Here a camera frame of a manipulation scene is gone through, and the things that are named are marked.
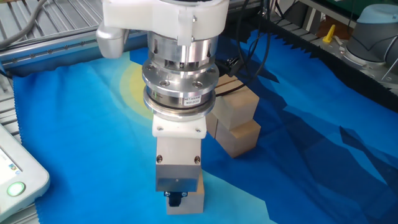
silver cylindrical adapter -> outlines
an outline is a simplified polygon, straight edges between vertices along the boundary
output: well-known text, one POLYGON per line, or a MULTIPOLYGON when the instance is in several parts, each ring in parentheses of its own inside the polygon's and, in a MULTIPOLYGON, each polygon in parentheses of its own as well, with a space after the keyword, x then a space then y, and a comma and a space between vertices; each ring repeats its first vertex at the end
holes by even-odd
POLYGON ((144 102, 154 114, 172 121, 190 121, 211 111, 219 71, 215 62, 218 37, 191 46, 148 33, 149 59, 142 66, 144 102))

wooden cube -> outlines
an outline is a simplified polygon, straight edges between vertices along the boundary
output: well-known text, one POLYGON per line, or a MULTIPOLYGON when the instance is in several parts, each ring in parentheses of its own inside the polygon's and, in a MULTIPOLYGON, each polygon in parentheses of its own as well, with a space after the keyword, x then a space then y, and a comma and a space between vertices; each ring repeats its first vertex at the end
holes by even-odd
POLYGON ((210 112, 208 115, 206 115, 207 131, 213 138, 216 137, 217 122, 218 122, 218 120, 212 112, 210 112))
MULTIPOLYGON (((239 80, 216 87, 216 93, 223 93, 242 85, 239 80)), ((253 119, 260 98, 248 87, 244 86, 225 96, 216 98, 212 113, 228 130, 232 130, 253 119)))
POLYGON ((233 82, 233 81, 236 81, 236 80, 238 80, 238 78, 236 78, 236 77, 229 77, 228 75, 223 75, 222 77, 220 77, 220 78, 218 79, 218 83, 217 83, 216 88, 219 88, 219 87, 221 87, 221 86, 223 86, 223 85, 229 84, 229 83, 231 83, 231 82, 233 82))
POLYGON ((261 126, 254 120, 232 130, 218 122, 216 140, 232 158, 235 158, 256 146, 260 129, 261 126))
POLYGON ((179 207, 170 207, 169 198, 166 198, 166 205, 168 215, 203 213, 203 207, 205 205, 205 186, 203 185, 203 173, 200 172, 197 191, 189 192, 186 197, 182 198, 179 207))

stacked wooden blocks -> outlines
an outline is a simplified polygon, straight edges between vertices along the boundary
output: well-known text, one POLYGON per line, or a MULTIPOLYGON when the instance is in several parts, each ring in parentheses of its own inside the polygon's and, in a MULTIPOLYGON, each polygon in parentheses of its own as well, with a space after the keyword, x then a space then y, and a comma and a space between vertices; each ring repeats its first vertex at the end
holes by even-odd
MULTIPOLYGON (((222 76, 216 93, 223 93, 242 85, 236 77, 222 76)), ((243 87, 216 99, 216 105, 206 117, 208 132, 224 150, 235 158, 254 148, 261 127, 253 120, 259 97, 243 87)))

blue cloth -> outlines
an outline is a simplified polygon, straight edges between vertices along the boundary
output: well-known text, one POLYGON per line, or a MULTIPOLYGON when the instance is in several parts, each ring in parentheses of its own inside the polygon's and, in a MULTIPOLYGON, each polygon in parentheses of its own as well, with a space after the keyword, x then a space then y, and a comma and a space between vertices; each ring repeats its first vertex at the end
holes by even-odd
MULTIPOLYGON (((265 48, 263 37, 255 61, 265 48)), ((219 56, 235 53, 234 42, 220 38, 219 56)), ((140 67, 131 62, 146 58, 139 49, 15 77, 22 143, 52 178, 36 201, 42 224, 398 222, 398 114, 274 38, 269 72, 249 86, 260 96, 257 147, 231 159, 207 136, 205 212, 167 216, 154 189, 155 139, 139 99, 140 67)))

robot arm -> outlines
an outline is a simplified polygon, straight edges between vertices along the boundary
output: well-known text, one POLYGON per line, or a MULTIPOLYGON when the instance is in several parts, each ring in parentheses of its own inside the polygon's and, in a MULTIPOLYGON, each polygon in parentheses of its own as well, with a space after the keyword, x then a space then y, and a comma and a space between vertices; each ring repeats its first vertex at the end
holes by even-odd
POLYGON ((218 35, 229 0, 104 0, 97 30, 104 57, 118 58, 129 29, 148 31, 149 59, 142 66, 144 102, 157 137, 156 191, 170 207, 196 192, 201 174, 205 116, 215 103, 218 35))

